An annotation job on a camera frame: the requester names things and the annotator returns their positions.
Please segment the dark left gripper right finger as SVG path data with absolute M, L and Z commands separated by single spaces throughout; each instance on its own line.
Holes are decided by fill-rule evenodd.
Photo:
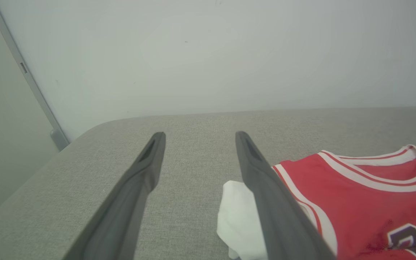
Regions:
M 334 253 L 250 136 L 235 135 L 242 178 L 253 192 L 270 260 L 334 260 Z

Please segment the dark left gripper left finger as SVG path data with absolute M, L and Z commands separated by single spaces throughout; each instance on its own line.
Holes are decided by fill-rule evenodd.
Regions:
M 88 221 L 65 260 L 132 260 L 146 200 L 159 182 L 166 135 L 156 132 Z

